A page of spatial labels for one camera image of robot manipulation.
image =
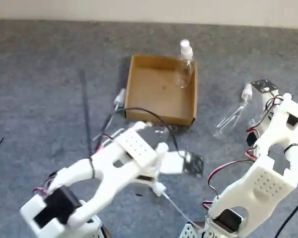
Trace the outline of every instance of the gray carpet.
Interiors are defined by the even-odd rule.
[[[201,201],[214,193],[207,174],[246,148],[236,140],[221,143],[209,134],[225,108],[237,103],[243,84],[268,77],[298,102],[298,30],[181,24],[77,23],[0,21],[0,238],[34,237],[19,214],[32,189],[46,176],[87,156],[80,81],[84,68],[93,135],[113,109],[112,101],[126,84],[130,56],[176,56],[178,42],[188,38],[199,64],[198,118],[178,133],[181,149],[206,159],[202,179],[161,176],[167,194],[193,220],[202,220]],[[125,124],[118,116],[111,131]],[[248,165],[220,174],[222,191],[240,178]],[[96,181],[75,184],[89,199]],[[298,189],[287,197],[252,238],[272,238],[298,202]],[[132,186],[120,192],[99,213],[114,238],[177,238],[185,220],[164,199],[149,190],[136,197]],[[281,238],[298,237],[298,213]]]

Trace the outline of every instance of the cardboard tray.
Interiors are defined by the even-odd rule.
[[[197,65],[190,84],[182,89],[174,84],[178,59],[160,56],[134,55],[129,69],[125,108],[141,107],[152,111],[167,124],[191,125],[197,114]],[[132,120],[159,120],[142,111],[127,111]]]

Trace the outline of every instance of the white wall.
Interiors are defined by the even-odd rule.
[[[0,0],[0,18],[298,28],[298,0]]]

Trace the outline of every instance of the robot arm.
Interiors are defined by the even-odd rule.
[[[122,166],[115,166],[120,161]],[[168,152],[155,130],[143,122],[114,138],[90,159],[82,159],[59,170],[47,190],[47,196],[33,196],[20,212],[39,238],[106,238],[101,220],[96,214],[130,183],[149,185],[157,195],[165,187],[157,181],[159,173],[202,173],[203,161],[183,151]],[[69,190],[75,182],[101,180],[94,196],[87,202],[79,201]]]
[[[271,91],[261,92],[263,105],[278,94],[276,87],[274,93]],[[298,104],[288,93],[278,97],[279,105],[272,107],[272,113],[265,110],[261,123],[255,126],[260,134],[252,144],[257,160],[241,179],[215,197],[204,229],[192,231],[197,237],[244,238],[265,222],[277,204],[297,187]],[[281,144],[285,150],[289,166],[282,171],[276,169],[281,159],[269,156],[269,149],[274,144]],[[247,215],[237,214],[233,211],[235,207],[243,207]],[[186,226],[188,230],[193,228],[189,224]]]

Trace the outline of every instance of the bottle cap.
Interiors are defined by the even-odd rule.
[[[191,60],[193,57],[193,51],[190,46],[190,42],[188,40],[184,39],[180,42],[180,46],[181,46],[182,58],[184,58],[185,60]]]

